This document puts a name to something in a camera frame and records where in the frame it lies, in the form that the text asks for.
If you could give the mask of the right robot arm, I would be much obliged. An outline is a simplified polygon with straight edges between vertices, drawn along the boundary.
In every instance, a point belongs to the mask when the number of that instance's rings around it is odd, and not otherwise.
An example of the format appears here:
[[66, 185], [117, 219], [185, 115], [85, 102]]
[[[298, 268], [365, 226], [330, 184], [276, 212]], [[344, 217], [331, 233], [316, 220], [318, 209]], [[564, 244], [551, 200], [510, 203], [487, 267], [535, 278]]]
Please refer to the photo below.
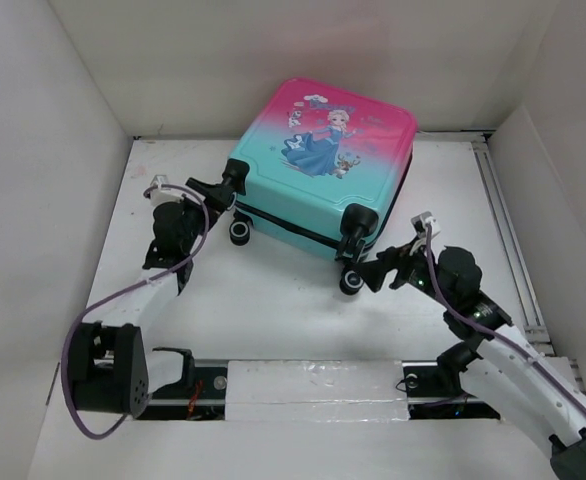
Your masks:
[[443, 305], [459, 341], [437, 358], [438, 387], [474, 396], [516, 425], [558, 478], [586, 479], [586, 395], [482, 292], [482, 271], [469, 251], [447, 247], [433, 257], [411, 245], [390, 247], [355, 271], [374, 292], [394, 273], [392, 289], [412, 286]]

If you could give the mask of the pink and teal suitcase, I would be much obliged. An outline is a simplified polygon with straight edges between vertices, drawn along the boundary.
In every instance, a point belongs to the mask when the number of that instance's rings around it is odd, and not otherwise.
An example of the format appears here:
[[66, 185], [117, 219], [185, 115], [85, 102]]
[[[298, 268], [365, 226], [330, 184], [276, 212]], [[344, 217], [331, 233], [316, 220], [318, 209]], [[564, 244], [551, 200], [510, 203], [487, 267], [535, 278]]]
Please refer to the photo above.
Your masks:
[[284, 81], [230, 153], [248, 168], [229, 237], [254, 230], [355, 270], [375, 246], [407, 176], [418, 125], [408, 110], [306, 78]]

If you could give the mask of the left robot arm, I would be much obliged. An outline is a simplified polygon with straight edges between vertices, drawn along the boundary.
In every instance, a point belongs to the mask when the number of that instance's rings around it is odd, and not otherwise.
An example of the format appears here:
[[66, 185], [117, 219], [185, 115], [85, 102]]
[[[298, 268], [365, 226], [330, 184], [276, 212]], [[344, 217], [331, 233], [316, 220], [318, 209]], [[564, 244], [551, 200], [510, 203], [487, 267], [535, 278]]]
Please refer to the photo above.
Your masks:
[[92, 411], [137, 418], [160, 389], [178, 397], [193, 390], [191, 351], [148, 347], [144, 338], [182, 293], [210, 229], [243, 190], [243, 179], [226, 173], [217, 184], [156, 180], [145, 191], [154, 205], [154, 237], [139, 279], [88, 307], [63, 347], [62, 386], [72, 415]]

